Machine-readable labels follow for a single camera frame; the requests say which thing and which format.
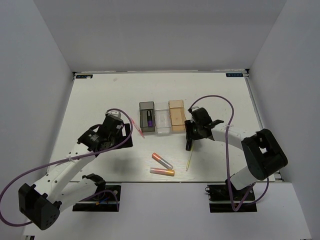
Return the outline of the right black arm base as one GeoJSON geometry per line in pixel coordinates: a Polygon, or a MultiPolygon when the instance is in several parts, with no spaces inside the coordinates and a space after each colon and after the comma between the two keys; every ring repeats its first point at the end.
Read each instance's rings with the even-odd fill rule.
{"type": "MultiPolygon", "coordinates": [[[[234,213],[230,201],[228,186],[226,184],[210,184],[205,188],[208,194],[210,213],[234,213]]],[[[255,213],[257,206],[254,202],[256,196],[251,189],[245,201],[237,211],[238,213],[255,213]]]]}

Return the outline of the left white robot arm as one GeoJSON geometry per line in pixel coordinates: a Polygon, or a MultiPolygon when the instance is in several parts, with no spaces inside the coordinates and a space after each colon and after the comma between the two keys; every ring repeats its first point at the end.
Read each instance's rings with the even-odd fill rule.
{"type": "Polygon", "coordinates": [[[75,186],[67,185],[101,151],[132,147],[130,133],[131,125],[124,123],[118,110],[107,112],[103,123],[91,126],[77,139],[66,162],[56,164],[32,185],[25,183],[19,188],[20,212],[40,230],[46,230],[62,211],[75,203],[103,198],[106,182],[99,175],[91,173],[83,176],[75,186]]]}

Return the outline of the orange capped clear tube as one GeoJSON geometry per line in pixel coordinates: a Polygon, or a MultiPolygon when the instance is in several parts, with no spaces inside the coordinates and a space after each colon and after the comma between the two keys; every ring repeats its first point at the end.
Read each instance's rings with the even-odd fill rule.
{"type": "Polygon", "coordinates": [[[154,159],[156,162],[161,164],[166,169],[169,169],[169,170],[173,169],[173,166],[169,162],[167,162],[164,158],[162,158],[160,155],[158,155],[157,153],[154,152],[151,155],[151,157],[152,157],[152,159],[154,159]]]}
{"type": "Polygon", "coordinates": [[[173,177],[175,175],[175,171],[173,169],[164,169],[164,168],[155,168],[151,167],[149,169],[151,174],[163,175],[173,177]]]}

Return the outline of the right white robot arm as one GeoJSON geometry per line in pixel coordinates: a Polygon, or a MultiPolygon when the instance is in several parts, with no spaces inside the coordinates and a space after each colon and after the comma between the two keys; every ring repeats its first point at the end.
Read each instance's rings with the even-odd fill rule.
{"type": "Polygon", "coordinates": [[[191,119],[186,120],[186,151],[190,151],[194,141],[209,139],[224,142],[243,151],[246,166],[230,176],[226,195],[236,200],[244,193],[244,188],[264,181],[288,164],[288,159],[273,133],[264,128],[250,132],[227,125],[223,120],[212,120],[203,107],[189,109],[191,119]]]}

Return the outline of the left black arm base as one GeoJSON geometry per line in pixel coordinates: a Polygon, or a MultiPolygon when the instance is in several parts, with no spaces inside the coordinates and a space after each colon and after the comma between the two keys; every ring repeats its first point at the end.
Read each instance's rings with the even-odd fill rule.
{"type": "Polygon", "coordinates": [[[106,185],[105,189],[112,191],[103,192],[86,201],[76,203],[73,212],[118,212],[120,209],[121,188],[119,184],[106,185]]]}

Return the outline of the yellow thin pen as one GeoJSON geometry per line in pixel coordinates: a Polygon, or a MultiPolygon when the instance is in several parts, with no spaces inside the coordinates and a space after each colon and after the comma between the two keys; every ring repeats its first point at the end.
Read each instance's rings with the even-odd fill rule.
{"type": "Polygon", "coordinates": [[[194,146],[192,146],[191,149],[190,149],[189,157],[188,157],[188,160],[187,160],[187,163],[186,163],[186,167],[185,167],[185,171],[186,172],[188,172],[188,170],[189,170],[190,163],[191,163],[191,160],[192,160],[193,151],[194,151],[194,146]]]}

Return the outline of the pink thin pen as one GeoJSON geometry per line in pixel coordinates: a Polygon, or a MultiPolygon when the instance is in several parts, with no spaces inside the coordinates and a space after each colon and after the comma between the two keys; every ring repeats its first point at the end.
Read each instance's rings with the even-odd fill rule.
{"type": "Polygon", "coordinates": [[[135,122],[133,119],[131,119],[131,121],[132,121],[133,126],[134,126],[135,129],[137,130],[137,132],[140,134],[140,136],[141,136],[143,139],[145,139],[145,136],[144,136],[142,130],[140,129],[140,127],[136,124],[136,122],[135,122]]]}

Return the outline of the purple capped black marker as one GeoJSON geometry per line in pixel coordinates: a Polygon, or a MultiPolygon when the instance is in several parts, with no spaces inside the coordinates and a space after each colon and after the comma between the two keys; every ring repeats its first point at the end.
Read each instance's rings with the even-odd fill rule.
{"type": "Polygon", "coordinates": [[[146,112],[146,115],[147,115],[147,125],[148,127],[152,127],[153,126],[153,115],[152,115],[152,111],[151,110],[148,110],[146,112]]]}

